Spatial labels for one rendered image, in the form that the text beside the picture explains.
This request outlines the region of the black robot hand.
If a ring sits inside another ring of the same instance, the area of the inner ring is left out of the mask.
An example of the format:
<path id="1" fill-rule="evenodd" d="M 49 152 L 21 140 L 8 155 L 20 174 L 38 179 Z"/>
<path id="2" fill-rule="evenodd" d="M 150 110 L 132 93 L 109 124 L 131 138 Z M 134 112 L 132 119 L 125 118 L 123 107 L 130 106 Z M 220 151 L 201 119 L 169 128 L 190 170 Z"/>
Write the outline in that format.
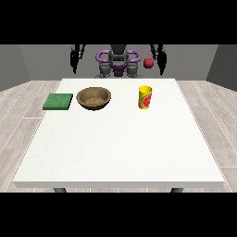
<path id="1" fill-rule="evenodd" d="M 151 44 L 153 59 L 157 62 L 160 75 L 163 75 L 167 65 L 167 54 L 163 44 Z"/>
<path id="2" fill-rule="evenodd" d="M 73 69 L 73 73 L 77 72 L 79 61 L 84 54 L 85 44 L 74 44 L 71 46 L 70 51 L 70 65 Z"/>

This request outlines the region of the small red ball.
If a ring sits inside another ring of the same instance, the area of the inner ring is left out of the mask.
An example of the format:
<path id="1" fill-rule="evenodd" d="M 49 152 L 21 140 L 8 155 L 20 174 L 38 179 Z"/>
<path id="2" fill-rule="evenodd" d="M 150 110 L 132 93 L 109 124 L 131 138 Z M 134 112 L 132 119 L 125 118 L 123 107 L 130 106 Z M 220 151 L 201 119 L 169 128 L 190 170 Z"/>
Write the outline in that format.
<path id="1" fill-rule="evenodd" d="M 154 65 L 154 59 L 151 57 L 147 57 L 144 61 L 143 61 L 143 66 L 146 69 L 150 69 L 152 66 Z"/>

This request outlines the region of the yellow cup with melon print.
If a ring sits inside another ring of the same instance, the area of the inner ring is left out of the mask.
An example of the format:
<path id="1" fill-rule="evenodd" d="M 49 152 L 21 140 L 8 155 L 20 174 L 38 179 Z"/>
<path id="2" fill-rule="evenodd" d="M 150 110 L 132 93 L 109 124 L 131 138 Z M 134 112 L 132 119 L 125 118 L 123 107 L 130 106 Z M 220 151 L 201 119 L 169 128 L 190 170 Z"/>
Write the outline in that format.
<path id="1" fill-rule="evenodd" d="M 148 85 L 139 87 L 139 108 L 147 109 L 150 106 L 152 88 Z"/>

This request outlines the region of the brown wooden bowl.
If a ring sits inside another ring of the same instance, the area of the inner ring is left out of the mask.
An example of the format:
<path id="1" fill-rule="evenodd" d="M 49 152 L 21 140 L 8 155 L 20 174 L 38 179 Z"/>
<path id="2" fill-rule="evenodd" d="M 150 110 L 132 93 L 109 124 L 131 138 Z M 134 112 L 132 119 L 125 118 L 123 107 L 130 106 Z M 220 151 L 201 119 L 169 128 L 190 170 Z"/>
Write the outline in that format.
<path id="1" fill-rule="evenodd" d="M 78 103 L 88 110 L 104 108 L 111 99 L 111 92 L 103 87 L 88 87 L 77 93 Z"/>

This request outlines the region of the green square pad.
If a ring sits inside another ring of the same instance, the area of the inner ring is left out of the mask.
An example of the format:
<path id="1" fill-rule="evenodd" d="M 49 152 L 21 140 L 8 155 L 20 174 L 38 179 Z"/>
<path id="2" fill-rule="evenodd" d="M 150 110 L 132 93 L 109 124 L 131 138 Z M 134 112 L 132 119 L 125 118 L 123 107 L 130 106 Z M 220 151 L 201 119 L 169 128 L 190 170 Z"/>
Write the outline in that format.
<path id="1" fill-rule="evenodd" d="M 68 110 L 73 94 L 49 94 L 44 102 L 43 110 Z"/>

